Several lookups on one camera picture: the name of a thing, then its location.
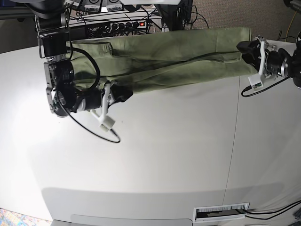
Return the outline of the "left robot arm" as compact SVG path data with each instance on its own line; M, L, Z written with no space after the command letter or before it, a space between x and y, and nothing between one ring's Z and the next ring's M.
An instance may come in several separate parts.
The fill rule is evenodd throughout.
M296 87L301 87L301 35L296 38L296 50L290 55L284 48L268 43L265 38L257 38L259 44L255 49L259 50L258 73L248 77L251 89L258 91L263 89L264 82L268 79L282 77L293 80Z

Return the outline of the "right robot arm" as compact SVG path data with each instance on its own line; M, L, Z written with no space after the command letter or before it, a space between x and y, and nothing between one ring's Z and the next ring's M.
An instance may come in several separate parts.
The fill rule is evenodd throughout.
M71 41L61 0L30 0L44 48L48 101L60 117L127 101L133 94L252 75L239 51L245 27L181 30Z

